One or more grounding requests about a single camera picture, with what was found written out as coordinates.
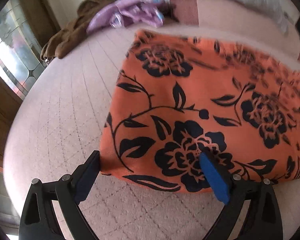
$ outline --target orange floral pillow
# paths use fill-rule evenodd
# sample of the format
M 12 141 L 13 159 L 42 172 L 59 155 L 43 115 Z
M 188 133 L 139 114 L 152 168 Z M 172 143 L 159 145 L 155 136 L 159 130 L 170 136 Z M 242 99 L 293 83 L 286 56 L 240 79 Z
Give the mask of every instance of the orange floral pillow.
M 204 149 L 244 179 L 300 178 L 300 73 L 245 45 L 138 31 L 103 130 L 102 173 L 203 192 Z

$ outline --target brown cloth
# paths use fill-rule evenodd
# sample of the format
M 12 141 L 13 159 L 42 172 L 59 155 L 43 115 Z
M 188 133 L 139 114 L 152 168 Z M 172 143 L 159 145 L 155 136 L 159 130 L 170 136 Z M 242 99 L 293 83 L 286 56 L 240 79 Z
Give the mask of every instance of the brown cloth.
M 43 46 L 40 58 L 50 62 L 54 57 L 63 58 L 86 37 L 86 29 L 91 19 L 106 5 L 116 0 L 85 0 L 77 10 L 78 17 L 53 35 Z

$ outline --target black vine pattern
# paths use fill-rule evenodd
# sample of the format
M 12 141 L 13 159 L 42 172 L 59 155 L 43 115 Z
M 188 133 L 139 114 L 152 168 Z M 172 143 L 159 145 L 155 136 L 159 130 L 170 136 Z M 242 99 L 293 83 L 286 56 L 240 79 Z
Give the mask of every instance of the black vine pattern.
M 241 83 L 238 80 L 236 80 L 235 77 L 232 78 L 232 83 L 237 88 L 237 90 L 240 91 L 240 94 L 238 96 L 223 95 L 220 98 L 211 99 L 212 102 L 214 102 L 215 104 L 217 104 L 219 106 L 234 108 L 234 112 L 237 116 L 237 120 L 232 119 L 232 118 L 227 118 L 227 117 L 213 116 L 213 118 L 216 120 L 216 122 L 223 126 L 241 126 L 242 125 L 241 120 L 238 115 L 238 112 L 237 112 L 237 108 L 236 108 L 237 104 L 238 104 L 239 100 L 241 99 L 241 97 L 245 93 L 254 90 L 256 87 L 255 84 L 247 83 L 242 88 Z
M 166 45 L 152 45 L 142 49 L 136 58 L 143 61 L 142 68 L 153 77 L 168 76 L 188 77 L 193 67 L 184 59 L 182 52 L 170 49 Z
M 255 172 L 260 177 L 260 180 L 263 180 L 264 175 L 269 174 L 272 171 L 277 160 L 269 159 L 263 161 L 257 159 L 247 164 L 240 163 L 238 161 L 234 161 L 234 163 L 236 164 L 236 167 L 238 167 L 238 165 L 240 166 L 239 169 L 233 172 L 234 174 L 240 174 L 245 180 L 251 180 L 251 173 Z

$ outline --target clamp jaw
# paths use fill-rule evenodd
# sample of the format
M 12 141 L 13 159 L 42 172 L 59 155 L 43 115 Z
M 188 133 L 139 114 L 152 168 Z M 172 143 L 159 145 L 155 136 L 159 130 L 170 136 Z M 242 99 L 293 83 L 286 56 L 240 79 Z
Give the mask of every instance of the clamp jaw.
M 33 179 L 22 211 L 19 239 L 65 240 L 52 206 L 52 200 L 58 200 L 74 239 L 99 240 L 78 207 L 86 200 L 99 172 L 100 156 L 94 151 L 72 175 L 48 183 Z
M 199 157 L 200 166 L 214 194 L 225 206 L 203 240 L 227 240 L 245 200 L 250 206 L 236 240 L 282 240 L 280 210 L 269 179 L 247 181 L 218 164 L 209 151 Z

